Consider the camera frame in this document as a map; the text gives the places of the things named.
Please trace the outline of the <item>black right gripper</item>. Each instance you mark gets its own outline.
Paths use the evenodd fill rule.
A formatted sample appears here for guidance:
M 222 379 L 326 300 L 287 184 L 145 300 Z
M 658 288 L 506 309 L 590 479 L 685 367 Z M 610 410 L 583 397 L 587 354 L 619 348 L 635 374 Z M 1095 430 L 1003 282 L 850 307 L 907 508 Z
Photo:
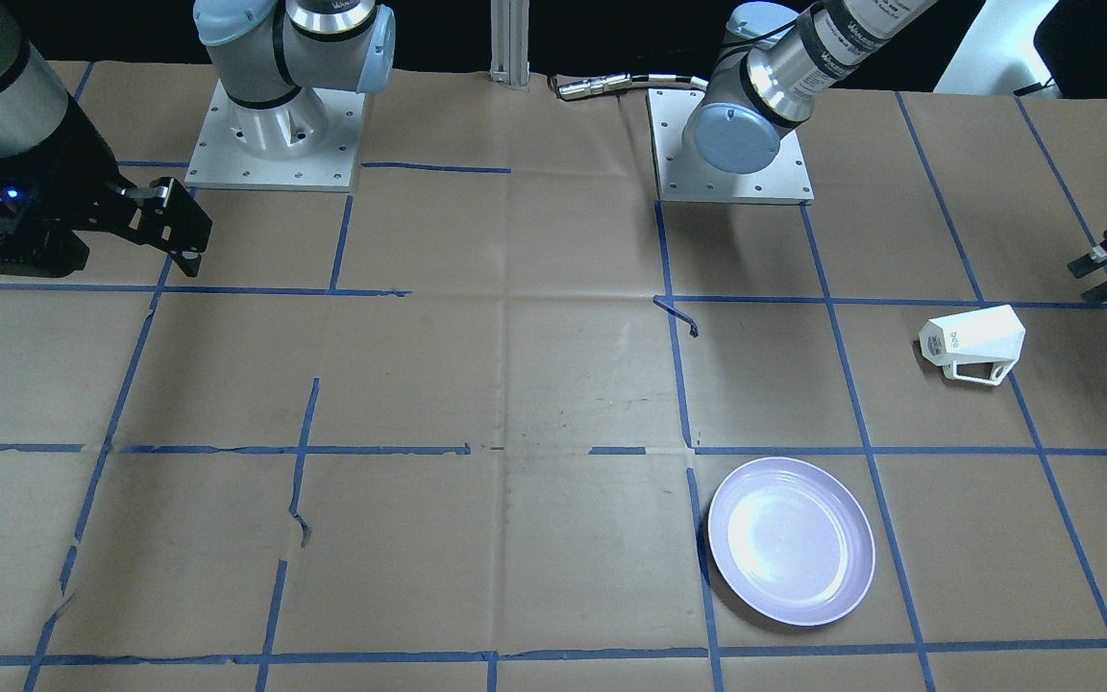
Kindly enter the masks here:
M 162 250 L 197 277 L 213 223 L 180 180 L 135 185 L 74 100 L 34 149 L 0 159 L 0 275 L 61 279 L 84 270 L 79 231 Z

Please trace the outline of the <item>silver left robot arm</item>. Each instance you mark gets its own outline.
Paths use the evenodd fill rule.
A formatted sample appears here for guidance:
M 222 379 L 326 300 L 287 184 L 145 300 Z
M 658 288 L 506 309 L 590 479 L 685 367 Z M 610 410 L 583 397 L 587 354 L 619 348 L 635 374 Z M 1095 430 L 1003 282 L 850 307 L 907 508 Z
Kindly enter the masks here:
M 811 118 L 814 100 L 910 25 L 931 1 L 816 1 L 785 25 L 765 31 L 765 3 L 738 6 L 703 99 L 682 128 L 691 157 L 712 171 L 749 175 L 769 167 L 782 141 Z M 1068 264 L 1076 279 L 1107 266 L 1107 231 Z M 1107 281 L 1086 292 L 1107 301 Z

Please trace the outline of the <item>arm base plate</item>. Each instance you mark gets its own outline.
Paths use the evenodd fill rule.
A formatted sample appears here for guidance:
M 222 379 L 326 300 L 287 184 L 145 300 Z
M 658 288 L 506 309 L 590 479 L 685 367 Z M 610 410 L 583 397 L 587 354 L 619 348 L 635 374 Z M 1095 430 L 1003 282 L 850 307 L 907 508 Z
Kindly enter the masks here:
M 288 104 L 241 107 L 216 85 L 184 182 L 236 192 L 352 192 L 368 97 L 304 87 Z
M 650 90 L 656 196 L 662 202 L 808 205 L 816 198 L 796 133 L 702 92 Z

